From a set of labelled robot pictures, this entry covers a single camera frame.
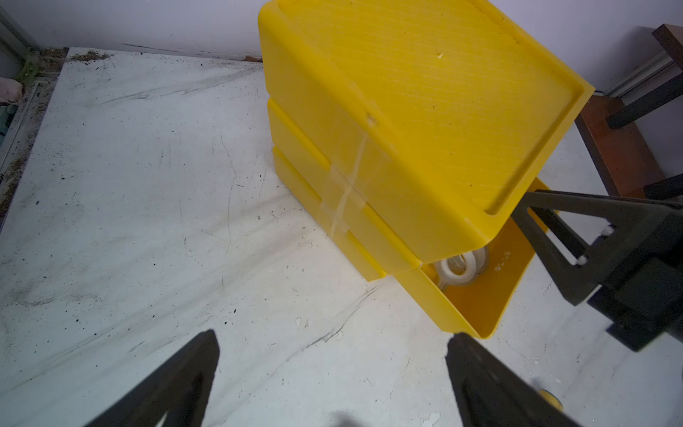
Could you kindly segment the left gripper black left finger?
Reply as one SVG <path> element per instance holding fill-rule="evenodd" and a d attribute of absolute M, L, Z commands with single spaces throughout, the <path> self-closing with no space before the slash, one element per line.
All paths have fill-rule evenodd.
<path fill-rule="evenodd" d="M 89 425 L 202 425 L 219 357 L 215 331 L 198 334 Z"/>

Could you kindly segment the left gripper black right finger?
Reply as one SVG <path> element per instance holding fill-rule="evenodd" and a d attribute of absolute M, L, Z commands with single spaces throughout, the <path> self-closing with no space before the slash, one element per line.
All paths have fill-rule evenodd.
<path fill-rule="evenodd" d="M 446 366 L 464 426 L 575 426 L 468 334 L 448 342 Z"/>

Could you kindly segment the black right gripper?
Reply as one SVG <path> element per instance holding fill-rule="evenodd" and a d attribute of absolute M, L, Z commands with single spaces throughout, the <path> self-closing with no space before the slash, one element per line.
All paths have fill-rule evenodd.
<path fill-rule="evenodd" d="M 600 218 L 592 242 L 561 213 Z M 528 192 L 512 220 L 561 295 L 585 301 L 612 324 L 606 331 L 633 352 L 662 334 L 682 340 L 682 207 L 670 202 L 573 192 Z"/>

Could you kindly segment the clear tape roll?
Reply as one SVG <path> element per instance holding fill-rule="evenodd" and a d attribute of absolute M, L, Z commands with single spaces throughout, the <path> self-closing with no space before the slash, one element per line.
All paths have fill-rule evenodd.
<path fill-rule="evenodd" d="M 468 286 L 487 268 L 488 258 L 488 248 L 482 247 L 434 263 L 439 288 Z"/>

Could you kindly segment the yellow plastic drawer cabinet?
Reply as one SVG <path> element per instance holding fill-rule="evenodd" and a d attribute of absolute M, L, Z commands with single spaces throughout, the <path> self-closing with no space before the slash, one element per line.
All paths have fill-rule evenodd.
<path fill-rule="evenodd" d="M 277 154 L 359 269 L 491 243 L 593 87 L 487 1 L 270 1 Z"/>

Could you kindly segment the yellow drawer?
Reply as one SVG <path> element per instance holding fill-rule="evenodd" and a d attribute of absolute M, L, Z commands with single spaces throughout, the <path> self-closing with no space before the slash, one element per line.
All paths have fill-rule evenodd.
<path fill-rule="evenodd" d="M 496 332 L 535 256 L 535 250 L 512 219 L 488 249 L 487 268 L 467 286 L 440 289 L 439 277 L 430 264 L 398 273 L 394 278 L 442 331 L 487 339 Z"/>

